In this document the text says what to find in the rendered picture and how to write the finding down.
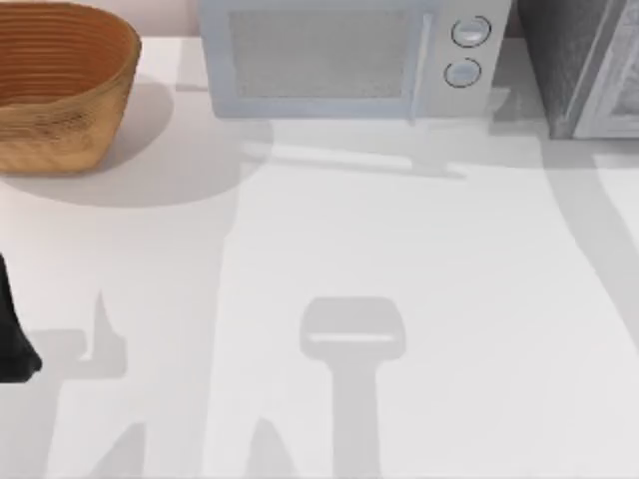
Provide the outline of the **microwave oven door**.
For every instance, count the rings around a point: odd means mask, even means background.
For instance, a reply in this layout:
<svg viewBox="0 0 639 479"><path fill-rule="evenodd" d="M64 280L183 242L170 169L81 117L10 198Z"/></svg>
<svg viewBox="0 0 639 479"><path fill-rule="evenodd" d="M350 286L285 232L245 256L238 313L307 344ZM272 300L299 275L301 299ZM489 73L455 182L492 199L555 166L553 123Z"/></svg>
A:
<svg viewBox="0 0 639 479"><path fill-rule="evenodd" d="M221 118L409 119L438 0L198 0Z"/></svg>

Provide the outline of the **pale microwave oven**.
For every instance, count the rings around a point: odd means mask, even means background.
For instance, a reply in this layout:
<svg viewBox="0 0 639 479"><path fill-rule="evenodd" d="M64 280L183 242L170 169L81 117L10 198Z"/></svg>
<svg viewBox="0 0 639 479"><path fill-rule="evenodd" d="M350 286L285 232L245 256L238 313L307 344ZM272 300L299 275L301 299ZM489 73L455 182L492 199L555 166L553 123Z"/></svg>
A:
<svg viewBox="0 0 639 479"><path fill-rule="evenodd" d="M423 118L473 118L487 105L492 80L513 0L438 0L428 41L418 120ZM477 48L455 45L450 30L457 20L482 16L492 25L488 40ZM471 58L482 68L480 80L464 89L448 86L443 79L446 66Z"/></svg>

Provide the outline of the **small microwave knob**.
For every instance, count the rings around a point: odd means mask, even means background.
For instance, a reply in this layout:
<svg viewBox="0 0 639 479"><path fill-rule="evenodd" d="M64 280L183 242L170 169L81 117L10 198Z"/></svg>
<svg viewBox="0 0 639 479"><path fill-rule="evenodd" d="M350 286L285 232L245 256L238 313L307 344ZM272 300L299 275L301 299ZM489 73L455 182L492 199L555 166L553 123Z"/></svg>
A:
<svg viewBox="0 0 639 479"><path fill-rule="evenodd" d="M481 75L481 65L471 58L464 58L448 64L443 79L451 88L464 89L476 84Z"/></svg>

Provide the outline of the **large microwave knob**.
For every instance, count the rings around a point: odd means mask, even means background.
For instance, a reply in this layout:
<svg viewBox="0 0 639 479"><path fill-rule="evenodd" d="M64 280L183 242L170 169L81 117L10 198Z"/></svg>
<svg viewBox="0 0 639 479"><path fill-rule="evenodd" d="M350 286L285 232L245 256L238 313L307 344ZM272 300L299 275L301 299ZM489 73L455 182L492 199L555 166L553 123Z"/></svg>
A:
<svg viewBox="0 0 639 479"><path fill-rule="evenodd" d="M477 48L491 35L492 25L482 16L457 20L451 27L451 39L460 48Z"/></svg>

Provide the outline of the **brown woven basket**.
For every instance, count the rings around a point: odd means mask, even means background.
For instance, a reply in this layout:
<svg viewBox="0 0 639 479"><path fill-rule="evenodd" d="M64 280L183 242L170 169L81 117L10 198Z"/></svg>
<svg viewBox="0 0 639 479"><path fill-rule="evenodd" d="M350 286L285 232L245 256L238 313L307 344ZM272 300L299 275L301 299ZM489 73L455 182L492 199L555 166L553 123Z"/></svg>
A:
<svg viewBox="0 0 639 479"><path fill-rule="evenodd" d="M142 41L109 11L0 1L0 174L99 165L124 118Z"/></svg>

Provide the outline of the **grey cabinet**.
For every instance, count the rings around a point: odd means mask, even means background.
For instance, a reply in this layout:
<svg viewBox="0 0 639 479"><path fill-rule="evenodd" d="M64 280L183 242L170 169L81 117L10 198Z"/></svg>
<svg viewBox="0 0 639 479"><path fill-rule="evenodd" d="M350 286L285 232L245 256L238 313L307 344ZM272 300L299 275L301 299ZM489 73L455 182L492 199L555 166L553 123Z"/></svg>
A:
<svg viewBox="0 0 639 479"><path fill-rule="evenodd" d="M518 0L550 137L639 140L639 0Z"/></svg>

